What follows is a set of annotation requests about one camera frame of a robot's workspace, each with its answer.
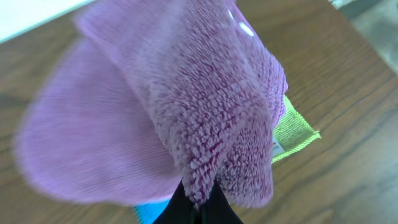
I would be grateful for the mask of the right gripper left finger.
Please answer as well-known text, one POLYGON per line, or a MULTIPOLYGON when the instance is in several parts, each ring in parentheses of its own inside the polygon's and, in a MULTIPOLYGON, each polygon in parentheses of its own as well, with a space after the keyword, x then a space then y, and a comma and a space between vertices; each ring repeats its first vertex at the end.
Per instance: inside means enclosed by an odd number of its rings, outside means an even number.
POLYGON ((194 224, 195 211, 180 182, 164 211, 153 224, 194 224))

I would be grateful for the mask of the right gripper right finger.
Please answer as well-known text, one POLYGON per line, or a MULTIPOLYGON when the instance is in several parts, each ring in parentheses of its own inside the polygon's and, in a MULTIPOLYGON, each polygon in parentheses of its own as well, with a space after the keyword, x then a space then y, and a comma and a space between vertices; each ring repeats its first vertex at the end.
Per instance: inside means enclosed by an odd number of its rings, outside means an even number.
POLYGON ((209 199, 201 206, 202 224, 243 224, 231 208, 217 180, 209 199))

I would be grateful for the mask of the purple microfibre cloth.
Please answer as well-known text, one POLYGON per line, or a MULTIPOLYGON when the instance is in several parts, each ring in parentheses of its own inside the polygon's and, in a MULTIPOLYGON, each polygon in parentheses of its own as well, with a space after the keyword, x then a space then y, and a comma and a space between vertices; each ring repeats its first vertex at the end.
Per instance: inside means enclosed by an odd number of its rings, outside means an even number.
POLYGON ((30 106, 16 141, 25 179, 79 203, 138 205, 218 182, 263 207, 287 82, 234 1, 97 1, 30 106))

